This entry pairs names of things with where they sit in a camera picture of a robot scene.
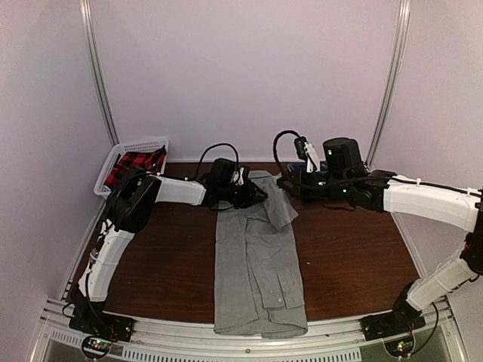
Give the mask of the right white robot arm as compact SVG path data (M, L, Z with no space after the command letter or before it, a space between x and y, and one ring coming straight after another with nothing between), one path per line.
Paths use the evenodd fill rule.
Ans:
M432 274L410 283L387 316L387 327L404 332L438 298L482 275L482 192L370 171L356 140L338 137L322 144L326 169L313 144L296 135L294 147L305 166L281 168L279 187L304 201L345 201L378 213L403 213L455 226L466 232L463 247Z

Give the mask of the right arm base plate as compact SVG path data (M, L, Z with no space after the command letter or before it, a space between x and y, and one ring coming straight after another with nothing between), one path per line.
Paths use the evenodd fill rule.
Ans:
M410 330L424 326L426 326L426 321L422 315L417 315L411 321L408 321L405 317L397 318L393 311L371 314L361 320L361 328L366 341L409 333Z

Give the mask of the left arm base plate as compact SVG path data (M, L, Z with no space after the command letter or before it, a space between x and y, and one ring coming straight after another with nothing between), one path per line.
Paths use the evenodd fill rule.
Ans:
M113 314L102 314L100 319L89 316L86 320L75 316L69 322L69 327L113 342L130 342L134 320Z

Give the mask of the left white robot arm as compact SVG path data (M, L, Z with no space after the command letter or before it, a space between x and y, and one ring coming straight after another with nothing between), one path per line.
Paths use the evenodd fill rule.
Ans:
M218 158L209 173L194 178L157 175L133 166L106 199L105 219L88 264L72 292L75 316L93 335L108 329L103 313L110 281L134 236L149 223L157 203L177 203L216 210L220 202L245 209L268 195L249 178L248 167Z

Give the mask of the grey long sleeve shirt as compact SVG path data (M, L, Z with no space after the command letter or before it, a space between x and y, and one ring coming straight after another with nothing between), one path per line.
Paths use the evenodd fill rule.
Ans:
M250 173L267 199L217 216L214 332L290 339L307 333L303 279L292 222L297 211L275 176Z

